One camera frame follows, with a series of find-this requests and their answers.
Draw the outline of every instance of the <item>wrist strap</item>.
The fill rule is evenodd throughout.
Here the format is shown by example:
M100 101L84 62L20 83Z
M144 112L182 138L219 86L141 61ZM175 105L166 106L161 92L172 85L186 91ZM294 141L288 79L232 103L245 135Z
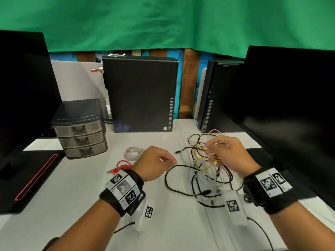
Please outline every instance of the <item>wrist strap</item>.
M131 169L120 170L106 184L106 189L100 194L100 199L109 203L119 214L133 213L143 200L145 193L142 191L144 181Z
M275 168L257 170L244 178L244 185L254 205L262 206L270 215L297 201L292 186Z

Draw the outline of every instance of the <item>drawer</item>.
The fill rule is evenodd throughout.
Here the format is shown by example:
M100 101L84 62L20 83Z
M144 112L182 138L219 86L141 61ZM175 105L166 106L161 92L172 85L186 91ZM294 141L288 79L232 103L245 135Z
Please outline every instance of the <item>drawer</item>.
M54 130L59 138L64 138L99 132L102 130L102 125L100 121L95 121L84 125L54 126Z
M101 143L105 140L105 134L100 131L91 135L76 136L73 138L59 138L59 141L64 149L83 147Z
M65 149L64 152L69 159L77 159L98 155L107 151L107 149L107 143L104 141L93 146Z

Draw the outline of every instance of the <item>green fabric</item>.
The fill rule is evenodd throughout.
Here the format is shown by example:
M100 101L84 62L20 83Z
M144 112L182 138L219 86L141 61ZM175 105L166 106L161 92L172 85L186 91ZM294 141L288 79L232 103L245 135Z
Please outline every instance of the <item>green fabric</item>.
M335 0L0 0L0 29L43 32L49 51L335 50Z

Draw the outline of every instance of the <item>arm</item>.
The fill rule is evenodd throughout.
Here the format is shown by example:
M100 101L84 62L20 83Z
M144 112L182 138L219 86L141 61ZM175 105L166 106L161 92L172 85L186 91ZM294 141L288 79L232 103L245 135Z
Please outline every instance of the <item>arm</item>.
M176 163L168 151L150 146L132 169L143 181L152 181ZM99 199L48 251L104 251L120 219L112 206Z
M206 143L210 161L221 160L244 178L260 166L253 160L239 139L217 136ZM335 250L335 233L314 217L299 202L293 203L275 215L270 215L274 226L290 251Z

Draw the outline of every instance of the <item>vent slot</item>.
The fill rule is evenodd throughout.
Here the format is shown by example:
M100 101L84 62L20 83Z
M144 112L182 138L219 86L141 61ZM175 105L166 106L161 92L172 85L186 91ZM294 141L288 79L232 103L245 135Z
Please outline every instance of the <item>vent slot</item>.
M173 122L173 102L174 98L170 98L170 111L169 111L169 123L167 125L167 130L172 130L172 122Z
M208 124L208 119L209 119L210 111L212 109L212 105L213 105L213 100L211 99L209 101L209 104L208 104L207 114L206 114L204 126L202 127L202 132L206 132L207 131L207 124Z

